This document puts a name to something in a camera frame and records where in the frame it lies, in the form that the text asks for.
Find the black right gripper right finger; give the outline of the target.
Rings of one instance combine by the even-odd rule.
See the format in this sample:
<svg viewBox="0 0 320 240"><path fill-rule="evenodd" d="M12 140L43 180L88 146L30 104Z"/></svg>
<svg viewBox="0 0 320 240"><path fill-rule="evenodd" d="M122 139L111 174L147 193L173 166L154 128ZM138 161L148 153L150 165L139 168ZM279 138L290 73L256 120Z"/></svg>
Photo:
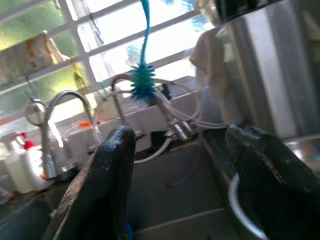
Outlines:
<svg viewBox="0 0 320 240"><path fill-rule="evenodd" d="M320 238L320 180L276 136L230 125L225 140L252 210L270 240Z"/></svg>

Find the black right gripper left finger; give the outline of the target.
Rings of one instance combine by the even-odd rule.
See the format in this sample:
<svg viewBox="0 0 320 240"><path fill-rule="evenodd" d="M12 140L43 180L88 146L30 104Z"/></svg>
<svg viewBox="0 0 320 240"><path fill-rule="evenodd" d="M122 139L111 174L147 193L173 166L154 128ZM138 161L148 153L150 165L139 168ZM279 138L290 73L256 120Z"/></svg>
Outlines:
<svg viewBox="0 0 320 240"><path fill-rule="evenodd" d="M109 134L69 184L44 240L123 240L136 154L136 134Z"/></svg>

